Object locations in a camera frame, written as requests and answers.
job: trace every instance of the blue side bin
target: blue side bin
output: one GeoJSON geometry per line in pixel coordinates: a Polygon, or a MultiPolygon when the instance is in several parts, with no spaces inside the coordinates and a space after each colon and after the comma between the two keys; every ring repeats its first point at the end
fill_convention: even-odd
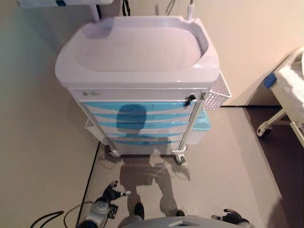
{"type": "Polygon", "coordinates": [[[204,135],[211,129],[210,120],[205,109],[202,109],[188,138],[187,144],[199,144],[204,135]]]}

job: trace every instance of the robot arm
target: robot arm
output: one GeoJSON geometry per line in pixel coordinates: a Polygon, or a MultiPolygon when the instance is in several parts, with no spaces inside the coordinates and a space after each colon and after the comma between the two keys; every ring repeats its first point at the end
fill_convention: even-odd
{"type": "Polygon", "coordinates": [[[130,191],[118,192],[114,190],[118,181],[108,185],[104,190],[102,197],[98,198],[91,207],[90,213],[85,220],[79,224],[78,228],[103,228],[108,218],[114,219],[118,210],[118,206],[111,204],[112,200],[116,200],[121,196],[128,196],[130,191]]]}

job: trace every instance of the baseboard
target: baseboard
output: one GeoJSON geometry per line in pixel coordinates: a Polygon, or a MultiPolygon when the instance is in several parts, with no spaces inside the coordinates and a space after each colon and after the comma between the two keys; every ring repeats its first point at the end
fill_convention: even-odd
{"type": "Polygon", "coordinates": [[[282,108],[280,105],[222,105],[221,108],[282,108]]]}

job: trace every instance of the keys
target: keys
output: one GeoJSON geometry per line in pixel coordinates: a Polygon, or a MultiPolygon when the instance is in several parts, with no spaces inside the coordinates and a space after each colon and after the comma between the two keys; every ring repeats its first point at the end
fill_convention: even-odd
{"type": "Polygon", "coordinates": [[[196,97],[194,94],[191,94],[189,97],[188,97],[188,100],[185,102],[184,104],[184,109],[187,109],[187,107],[191,104],[191,101],[195,100],[196,97]]]}

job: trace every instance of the hospital bed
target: hospital bed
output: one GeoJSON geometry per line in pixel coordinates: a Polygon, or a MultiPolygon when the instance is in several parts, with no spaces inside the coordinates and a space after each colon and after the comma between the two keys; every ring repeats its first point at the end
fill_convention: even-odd
{"type": "Polygon", "coordinates": [[[304,147],[303,53],[304,47],[296,49],[265,78],[264,85],[270,88],[282,109],[259,126],[258,137],[268,136],[274,125],[290,125],[304,147]]]}

